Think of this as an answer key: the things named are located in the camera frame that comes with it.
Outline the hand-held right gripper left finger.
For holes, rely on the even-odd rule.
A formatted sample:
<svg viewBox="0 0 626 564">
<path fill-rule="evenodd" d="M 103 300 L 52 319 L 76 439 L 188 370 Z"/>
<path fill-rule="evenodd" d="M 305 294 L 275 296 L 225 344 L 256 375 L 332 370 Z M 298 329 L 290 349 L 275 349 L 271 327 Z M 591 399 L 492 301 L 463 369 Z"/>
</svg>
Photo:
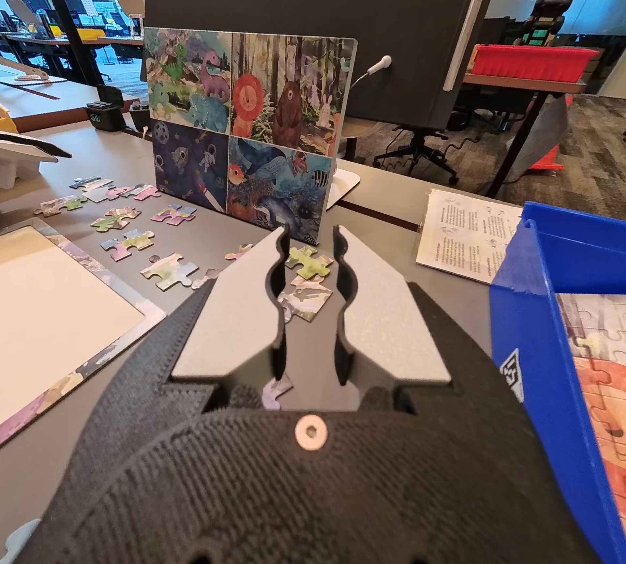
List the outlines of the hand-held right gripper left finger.
<svg viewBox="0 0 626 564">
<path fill-rule="evenodd" d="M 285 262 L 291 232 L 279 226 L 215 280 L 172 369 L 176 382 L 262 391 L 281 380 L 287 360 Z"/>
</svg>

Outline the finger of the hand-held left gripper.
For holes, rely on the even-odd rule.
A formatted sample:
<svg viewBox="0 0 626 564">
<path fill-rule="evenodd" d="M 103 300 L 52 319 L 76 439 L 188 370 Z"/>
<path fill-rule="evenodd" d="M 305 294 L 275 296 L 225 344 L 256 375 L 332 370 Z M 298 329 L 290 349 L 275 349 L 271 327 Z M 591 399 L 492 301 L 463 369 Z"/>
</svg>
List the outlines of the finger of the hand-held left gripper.
<svg viewBox="0 0 626 564">
<path fill-rule="evenodd" d="M 29 162 L 58 162 L 71 159 L 72 154 L 43 139 L 1 131 L 1 164 Z"/>
</svg>

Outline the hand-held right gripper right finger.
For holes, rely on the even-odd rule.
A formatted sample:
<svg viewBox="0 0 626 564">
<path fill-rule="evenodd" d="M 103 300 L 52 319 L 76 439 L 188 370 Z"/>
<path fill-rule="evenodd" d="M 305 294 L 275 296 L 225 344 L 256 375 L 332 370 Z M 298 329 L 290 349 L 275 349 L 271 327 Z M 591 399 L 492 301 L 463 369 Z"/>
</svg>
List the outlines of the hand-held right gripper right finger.
<svg viewBox="0 0 626 564">
<path fill-rule="evenodd" d="M 344 299 L 334 346 L 339 384 L 361 394 L 448 386 L 451 374 L 404 276 L 343 225 L 334 227 L 334 259 Z"/>
</svg>

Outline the jigsaw puzzle pieces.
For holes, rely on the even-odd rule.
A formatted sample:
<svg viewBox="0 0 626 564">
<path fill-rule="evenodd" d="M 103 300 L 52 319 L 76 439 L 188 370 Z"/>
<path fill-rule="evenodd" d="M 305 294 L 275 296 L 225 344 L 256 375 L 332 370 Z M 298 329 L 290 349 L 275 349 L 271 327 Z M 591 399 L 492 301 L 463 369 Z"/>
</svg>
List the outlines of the jigsaw puzzle pieces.
<svg viewBox="0 0 626 564">
<path fill-rule="evenodd" d="M 118 278 L 111 271 L 107 270 L 101 263 L 86 254 L 82 249 L 75 246 L 72 242 L 70 242 L 70 240 L 60 235 L 58 231 L 50 227 L 46 227 L 41 219 L 33 218 L 31 221 L 28 221 L 27 224 L 32 226 L 51 244 L 56 245 L 56 247 L 58 247 L 68 257 L 72 258 L 73 261 L 81 265 L 83 269 L 89 271 L 95 278 L 98 278 L 105 284 L 105 287 L 114 293 L 118 298 L 127 302 L 145 317 L 145 321 L 135 325 L 133 328 L 123 333 L 121 337 L 116 338 L 111 344 L 108 344 L 104 349 L 100 350 L 97 354 L 91 357 L 90 360 L 81 364 L 82 367 L 93 364 L 95 366 L 95 370 L 99 370 L 108 361 L 117 357 L 119 353 L 146 335 L 149 328 L 152 328 L 157 322 L 164 319 L 164 312 L 157 309 L 149 300 L 139 296 L 139 294 L 128 286 L 128 284 Z M 253 247 L 254 245 L 247 249 L 245 253 L 239 253 L 239 255 L 235 254 L 232 256 L 229 255 L 229 261 L 234 262 L 238 260 Z M 301 249 L 297 249 L 295 247 L 291 249 L 289 248 L 285 267 L 293 268 L 296 264 L 306 263 L 304 260 L 322 259 L 324 260 L 322 264 L 328 263 L 327 260 L 330 260 L 330 263 L 333 262 L 326 256 L 320 258 L 310 257 L 310 254 L 314 251 L 315 249 L 309 246 L 305 246 Z M 152 262 L 153 259 L 154 258 L 152 257 L 151 265 L 141 271 L 142 275 L 146 279 L 158 277 L 159 280 L 156 282 L 156 286 L 162 291 L 168 290 L 177 283 L 180 283 L 185 287 L 192 287 L 194 290 L 202 290 L 202 293 L 198 295 L 199 298 L 197 300 L 197 302 L 200 302 L 199 312 L 201 311 L 205 299 L 214 285 L 216 278 L 226 269 L 207 271 L 207 278 L 204 282 L 202 280 L 197 280 L 192 283 L 188 276 L 194 273 L 198 267 L 193 263 L 187 263 L 184 265 L 181 264 L 180 261 L 182 259 L 182 255 L 179 253 L 173 253 L 164 258 L 157 258 L 155 262 Z M 324 302 L 333 292 L 331 289 L 326 287 L 325 284 L 323 284 L 324 277 L 321 277 L 322 272 L 323 271 L 321 271 L 321 269 L 319 271 L 316 269 L 309 272 L 306 270 L 298 271 L 297 276 L 294 277 L 291 282 L 291 285 L 295 288 L 293 293 L 287 296 L 282 291 L 282 293 L 278 296 L 278 302 L 284 309 L 284 315 L 286 313 L 285 310 L 291 310 L 289 313 L 293 316 L 297 316 L 297 313 L 300 310 L 304 312 L 304 316 L 302 316 L 302 318 L 305 319 L 309 318 L 311 314 L 311 318 L 317 314 L 319 309 L 321 309 L 321 306 L 324 305 Z M 186 338 L 188 338 L 192 330 L 199 312 L 197 313 L 197 316 L 192 315 L 190 329 L 183 330 L 180 352 L 182 351 Z M 175 365 L 179 355 L 175 357 L 173 366 Z"/>
</svg>

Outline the white puzzle tray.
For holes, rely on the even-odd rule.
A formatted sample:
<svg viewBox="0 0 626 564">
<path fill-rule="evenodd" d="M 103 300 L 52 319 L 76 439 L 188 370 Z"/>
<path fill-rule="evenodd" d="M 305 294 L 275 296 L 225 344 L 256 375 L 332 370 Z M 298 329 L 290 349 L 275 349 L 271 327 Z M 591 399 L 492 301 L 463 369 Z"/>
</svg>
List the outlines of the white puzzle tray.
<svg viewBox="0 0 626 564">
<path fill-rule="evenodd" d="M 1 231 L 1 445 L 167 313 L 43 220 Z"/>
</svg>

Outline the blue spiked back puzzle piece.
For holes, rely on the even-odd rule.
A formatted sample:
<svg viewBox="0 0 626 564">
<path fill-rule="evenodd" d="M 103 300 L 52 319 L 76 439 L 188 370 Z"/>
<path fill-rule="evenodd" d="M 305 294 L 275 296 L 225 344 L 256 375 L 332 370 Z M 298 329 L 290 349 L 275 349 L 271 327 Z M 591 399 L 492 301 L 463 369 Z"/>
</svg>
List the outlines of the blue spiked back puzzle piece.
<svg viewBox="0 0 626 564">
<path fill-rule="evenodd" d="M 22 549 L 29 541 L 33 532 L 40 524 L 41 518 L 35 518 L 14 530 L 6 539 L 4 544 L 4 555 L 1 563 L 14 563 Z"/>
</svg>

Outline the brown wooden desk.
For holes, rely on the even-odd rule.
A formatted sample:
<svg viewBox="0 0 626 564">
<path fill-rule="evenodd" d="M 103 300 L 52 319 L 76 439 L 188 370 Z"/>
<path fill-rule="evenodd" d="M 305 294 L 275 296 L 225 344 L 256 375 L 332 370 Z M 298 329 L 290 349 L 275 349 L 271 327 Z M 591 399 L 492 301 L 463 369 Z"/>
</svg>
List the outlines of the brown wooden desk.
<svg viewBox="0 0 626 564">
<path fill-rule="evenodd" d="M 99 100 L 95 87 L 70 81 L 18 82 L 1 76 L 1 105 L 13 119 L 18 133 L 46 130 L 89 120 L 85 107 Z"/>
</svg>

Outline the dark background work table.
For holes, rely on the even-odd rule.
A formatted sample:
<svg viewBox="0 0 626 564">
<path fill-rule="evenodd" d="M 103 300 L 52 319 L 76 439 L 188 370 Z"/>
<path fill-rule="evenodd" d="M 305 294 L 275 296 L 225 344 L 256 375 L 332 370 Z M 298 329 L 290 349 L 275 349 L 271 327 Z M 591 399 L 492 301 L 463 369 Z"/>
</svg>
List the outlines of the dark background work table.
<svg viewBox="0 0 626 564">
<path fill-rule="evenodd" d="M 64 37 L 39 39 L 1 32 L 1 49 L 9 49 L 23 64 L 31 66 L 32 58 L 40 55 L 51 69 L 52 75 L 87 85 L 104 83 L 96 63 L 97 50 L 110 46 L 117 56 L 128 60 L 141 59 L 144 55 L 143 40 L 139 38 L 98 36 L 93 40 L 82 41 L 82 46 L 86 49 L 85 53 L 89 54 L 90 75 L 96 78 L 95 82 L 89 81 L 83 74 L 81 64 L 76 59 L 68 39 Z"/>
</svg>

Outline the laminated instruction sheet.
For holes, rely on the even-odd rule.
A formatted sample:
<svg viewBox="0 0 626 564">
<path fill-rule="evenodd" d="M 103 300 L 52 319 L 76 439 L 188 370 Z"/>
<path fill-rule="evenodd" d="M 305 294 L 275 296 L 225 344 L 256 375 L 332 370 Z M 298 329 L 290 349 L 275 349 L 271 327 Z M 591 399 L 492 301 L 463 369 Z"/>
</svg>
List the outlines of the laminated instruction sheet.
<svg viewBox="0 0 626 564">
<path fill-rule="evenodd" d="M 522 208 L 431 190 L 416 255 L 420 265 L 491 285 Z"/>
</svg>

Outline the blue plastic bin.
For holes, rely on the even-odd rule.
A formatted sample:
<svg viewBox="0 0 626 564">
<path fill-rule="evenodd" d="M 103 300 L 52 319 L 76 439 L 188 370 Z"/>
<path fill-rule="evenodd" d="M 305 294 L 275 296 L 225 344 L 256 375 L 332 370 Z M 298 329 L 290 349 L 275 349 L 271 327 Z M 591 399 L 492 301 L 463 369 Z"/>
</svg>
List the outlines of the blue plastic bin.
<svg viewBox="0 0 626 564">
<path fill-rule="evenodd" d="M 531 418 L 570 511 L 604 563 L 622 528 L 557 294 L 625 295 L 625 221 L 527 202 L 490 285 L 491 349 Z"/>
</svg>

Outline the wooden stool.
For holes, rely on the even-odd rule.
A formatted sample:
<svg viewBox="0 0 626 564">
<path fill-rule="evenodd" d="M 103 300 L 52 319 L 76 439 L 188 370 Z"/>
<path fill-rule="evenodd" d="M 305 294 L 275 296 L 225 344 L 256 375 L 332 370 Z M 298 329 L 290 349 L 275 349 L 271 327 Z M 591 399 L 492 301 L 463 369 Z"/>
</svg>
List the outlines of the wooden stool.
<svg viewBox="0 0 626 564">
<path fill-rule="evenodd" d="M 369 136 L 383 125 L 385 125 L 385 123 L 381 121 L 346 117 L 342 124 L 341 141 L 345 142 L 345 147 L 341 159 L 364 164 L 365 158 L 356 154 L 358 139 L 360 137 Z"/>
</svg>

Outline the animal picture board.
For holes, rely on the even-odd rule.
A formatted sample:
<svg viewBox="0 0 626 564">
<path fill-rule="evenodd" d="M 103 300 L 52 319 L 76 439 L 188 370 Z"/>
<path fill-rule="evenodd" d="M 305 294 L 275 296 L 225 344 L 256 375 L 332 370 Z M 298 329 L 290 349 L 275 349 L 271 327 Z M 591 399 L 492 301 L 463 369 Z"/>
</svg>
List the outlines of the animal picture board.
<svg viewBox="0 0 626 564">
<path fill-rule="evenodd" d="M 144 51 L 159 191 L 316 244 L 356 39 L 148 27 Z"/>
</svg>

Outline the grey plastic sheet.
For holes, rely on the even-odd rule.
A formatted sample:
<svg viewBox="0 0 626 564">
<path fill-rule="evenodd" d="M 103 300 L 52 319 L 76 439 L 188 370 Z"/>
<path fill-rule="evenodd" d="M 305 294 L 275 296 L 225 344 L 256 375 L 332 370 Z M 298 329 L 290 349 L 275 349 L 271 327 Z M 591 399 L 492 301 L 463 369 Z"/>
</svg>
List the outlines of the grey plastic sheet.
<svg viewBox="0 0 626 564">
<path fill-rule="evenodd" d="M 505 183 L 518 181 L 531 165 L 560 144 L 568 131 L 568 109 L 572 102 L 573 96 L 566 94 L 542 107 Z"/>
</svg>

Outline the long wooden table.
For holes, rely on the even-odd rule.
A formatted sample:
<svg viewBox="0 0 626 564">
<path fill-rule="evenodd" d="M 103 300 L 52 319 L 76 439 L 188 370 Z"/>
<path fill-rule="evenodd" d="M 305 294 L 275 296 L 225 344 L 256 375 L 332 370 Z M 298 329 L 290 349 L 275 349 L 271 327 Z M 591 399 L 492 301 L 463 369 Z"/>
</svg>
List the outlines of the long wooden table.
<svg viewBox="0 0 626 564">
<path fill-rule="evenodd" d="M 529 90 L 536 95 L 533 106 L 527 114 L 519 131 L 513 138 L 513 142 L 508 149 L 505 155 L 505 159 L 498 169 L 496 176 L 491 182 L 489 188 L 483 194 L 489 199 L 495 199 L 500 188 L 504 185 L 506 177 L 508 176 L 508 173 L 511 171 L 513 165 L 515 164 L 516 159 L 519 156 L 519 153 L 521 152 L 525 141 L 527 140 L 531 129 L 533 128 L 533 125 L 536 122 L 540 111 L 542 110 L 542 107 L 544 106 L 547 97 L 549 95 L 552 95 L 554 99 L 558 99 L 566 94 L 580 94 L 583 93 L 587 87 L 587 83 L 583 81 L 566 83 L 559 81 L 529 80 L 517 77 L 479 75 L 472 73 L 466 73 L 464 75 L 463 83 L 488 85 L 491 87 L 493 86 L 524 89 Z"/>
</svg>

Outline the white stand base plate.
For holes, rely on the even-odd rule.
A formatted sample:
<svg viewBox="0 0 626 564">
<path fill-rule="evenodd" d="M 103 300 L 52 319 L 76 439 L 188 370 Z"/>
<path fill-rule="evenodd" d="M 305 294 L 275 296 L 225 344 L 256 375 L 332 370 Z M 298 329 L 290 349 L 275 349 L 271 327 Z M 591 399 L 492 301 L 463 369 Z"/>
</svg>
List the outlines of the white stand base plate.
<svg viewBox="0 0 626 564">
<path fill-rule="evenodd" d="M 333 173 L 325 209 L 331 209 L 339 200 L 360 184 L 360 182 L 361 177 L 358 174 L 350 170 L 336 168 Z"/>
</svg>

